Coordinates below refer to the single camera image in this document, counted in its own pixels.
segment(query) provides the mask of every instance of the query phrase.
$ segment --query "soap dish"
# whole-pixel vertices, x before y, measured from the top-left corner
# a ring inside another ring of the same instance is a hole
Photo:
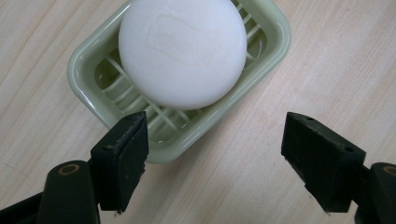
[[[71,89],[107,128],[138,111],[148,117],[148,162],[174,160],[215,125],[286,55],[290,28],[271,0],[232,0],[247,30],[247,60],[235,86],[213,105],[189,111],[155,105],[128,81],[118,50],[123,5],[73,53],[67,70]]]

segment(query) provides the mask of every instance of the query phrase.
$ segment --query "green soap dish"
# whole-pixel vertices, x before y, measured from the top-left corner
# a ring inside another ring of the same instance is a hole
[[[68,81],[75,95],[107,128],[128,114],[148,116],[148,162],[181,155],[261,81],[286,55],[288,21],[271,0],[232,0],[247,30],[247,61],[235,86],[213,105],[179,111],[155,105],[128,81],[120,64],[120,23],[131,1],[105,21],[73,53]]]

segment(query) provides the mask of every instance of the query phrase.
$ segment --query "wooden table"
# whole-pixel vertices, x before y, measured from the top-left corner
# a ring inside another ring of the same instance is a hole
[[[103,223],[354,223],[326,214],[280,155],[288,111],[396,163],[396,3],[275,0],[287,57],[177,160],[147,166],[127,212]],[[87,160],[105,126],[66,79],[74,49],[124,0],[0,2],[0,208],[43,189],[47,172]]]

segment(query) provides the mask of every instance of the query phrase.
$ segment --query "screw hole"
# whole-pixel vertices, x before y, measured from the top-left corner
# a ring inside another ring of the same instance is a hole
[[[352,148],[352,147],[345,147],[345,150],[346,150],[347,152],[353,152],[353,148]]]
[[[77,164],[68,164],[61,169],[59,169],[59,175],[71,175],[79,170],[79,165]]]

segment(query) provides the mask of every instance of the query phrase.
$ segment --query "soap bar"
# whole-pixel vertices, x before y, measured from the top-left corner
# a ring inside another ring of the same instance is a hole
[[[135,0],[122,19],[119,49],[145,97],[191,110],[215,103],[236,83],[247,35],[230,0]]]

